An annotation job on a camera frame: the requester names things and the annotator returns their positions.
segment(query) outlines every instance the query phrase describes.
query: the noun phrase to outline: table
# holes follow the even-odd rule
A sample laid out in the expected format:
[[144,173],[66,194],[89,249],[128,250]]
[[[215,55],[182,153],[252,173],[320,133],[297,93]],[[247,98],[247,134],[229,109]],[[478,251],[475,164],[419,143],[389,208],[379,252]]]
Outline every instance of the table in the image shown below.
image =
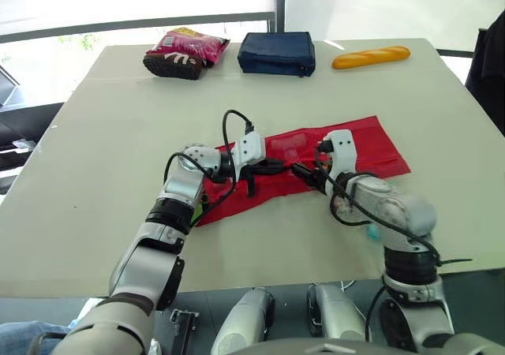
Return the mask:
[[[243,74],[230,44],[199,81],[142,66],[149,46],[108,47],[64,104],[0,206],[0,295],[100,296],[184,144],[223,142],[229,108],[265,136],[376,114],[412,173],[391,179],[435,205],[442,272],[505,266],[505,139],[423,39],[403,62],[333,70],[343,51],[316,43],[311,77]],[[230,119],[229,137],[242,122]],[[189,235],[180,291],[377,278],[382,247],[340,226],[317,192],[280,197]]]

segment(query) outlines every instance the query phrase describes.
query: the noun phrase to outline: blue pouch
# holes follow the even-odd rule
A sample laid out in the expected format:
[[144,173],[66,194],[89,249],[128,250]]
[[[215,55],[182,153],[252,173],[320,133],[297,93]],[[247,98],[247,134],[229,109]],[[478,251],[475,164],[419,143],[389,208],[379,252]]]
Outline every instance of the blue pouch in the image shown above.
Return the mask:
[[237,59],[244,73],[309,77],[316,68],[308,32],[248,33]]

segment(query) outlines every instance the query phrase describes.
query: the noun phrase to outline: jeans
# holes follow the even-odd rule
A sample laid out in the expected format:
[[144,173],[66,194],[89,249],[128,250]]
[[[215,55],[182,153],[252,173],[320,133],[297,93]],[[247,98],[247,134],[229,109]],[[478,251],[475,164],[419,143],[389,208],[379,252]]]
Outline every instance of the jeans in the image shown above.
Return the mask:
[[[39,321],[4,323],[0,325],[0,355],[26,355],[36,336],[47,332],[67,334],[70,330],[70,327]],[[39,355],[49,355],[60,340],[44,339]]]

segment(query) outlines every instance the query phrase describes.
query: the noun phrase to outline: wire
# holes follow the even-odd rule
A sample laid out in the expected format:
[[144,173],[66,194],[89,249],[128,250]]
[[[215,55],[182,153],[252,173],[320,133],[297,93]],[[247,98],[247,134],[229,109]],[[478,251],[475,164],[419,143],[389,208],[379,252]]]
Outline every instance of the wire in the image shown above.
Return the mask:
[[37,335],[32,339],[30,343],[30,347],[28,348],[27,355],[39,355],[40,347],[42,346],[42,342],[44,339],[63,339],[66,334],[63,333],[42,333],[41,335]]
[[223,130],[223,140],[224,140],[224,146],[226,149],[226,153],[228,154],[228,159],[230,160],[230,167],[231,167],[231,187],[230,189],[222,195],[220,198],[217,199],[215,203],[210,205],[205,211],[200,213],[190,224],[189,227],[194,227],[205,215],[207,215],[210,211],[218,207],[226,198],[231,195],[235,187],[237,185],[237,175],[235,173],[235,163],[234,163],[234,158],[231,154],[231,149],[230,149],[230,142],[228,142],[228,133],[226,132],[226,120],[228,119],[228,116],[230,114],[235,114],[238,117],[242,118],[245,121],[245,131],[249,128],[253,127],[253,122],[249,120],[244,114],[240,113],[238,110],[230,109],[225,112],[223,115],[223,123],[222,123],[222,130]]
[[348,282],[347,284],[344,285],[344,282],[343,281],[340,281],[340,286],[341,286],[341,290],[342,292],[345,292],[345,290],[351,286],[354,285],[354,283],[356,282],[356,280],[351,280],[350,282]]
[[377,300],[379,300],[380,295],[386,290],[386,286],[381,286],[377,291],[376,295],[373,297],[370,308],[368,308],[368,313],[365,320],[365,341],[370,342],[370,320],[372,318],[373,308],[375,308]]
[[425,239],[417,236],[416,234],[413,234],[410,231],[403,229],[402,227],[393,225],[392,223],[389,223],[387,221],[384,221],[383,219],[380,219],[376,215],[372,214],[370,211],[366,210],[352,196],[350,196],[349,193],[347,193],[343,187],[341,187],[335,180],[333,180],[330,177],[330,175],[328,175],[328,172],[323,167],[323,163],[320,160],[319,152],[317,150],[315,151],[315,156],[316,156],[316,165],[319,167],[323,176],[333,185],[334,193],[335,193],[335,189],[337,189],[345,198],[348,199],[348,201],[353,206],[355,206],[361,213],[363,213],[364,215],[369,217],[371,220],[379,223],[382,226],[386,226],[387,228],[394,230],[397,233],[403,234],[406,237],[408,237],[414,241],[421,243],[424,247],[426,247],[433,254],[433,257],[435,258],[436,265],[438,267],[440,267],[443,264],[440,260],[440,253],[438,252],[438,250],[435,248],[434,245],[432,245],[431,243],[429,243]]
[[[354,174],[354,178],[356,176],[373,176],[373,177],[377,177],[377,175],[371,173],[371,172],[357,172]],[[335,191],[335,188],[333,188],[333,194],[331,195],[331,199],[330,199],[330,212],[331,212],[331,215],[333,215],[333,217],[335,217],[335,219],[337,221],[339,221],[341,224],[343,225],[347,225],[347,226],[361,226],[361,225],[366,225],[368,223],[371,223],[370,221],[360,221],[360,222],[350,222],[350,221],[346,221],[345,219],[341,218],[339,216],[339,214],[337,213],[337,207],[335,205],[335,199],[337,197],[337,192]]]
[[212,179],[212,172],[210,170],[205,170],[200,164],[198,164],[198,162],[195,159],[187,156],[183,152],[175,152],[170,156],[168,162],[166,162],[165,172],[163,173],[163,184],[166,183],[166,180],[168,178],[168,170],[170,169],[170,165],[172,164],[172,161],[174,160],[175,157],[186,159],[191,164],[193,164],[198,170],[202,171],[206,178]]

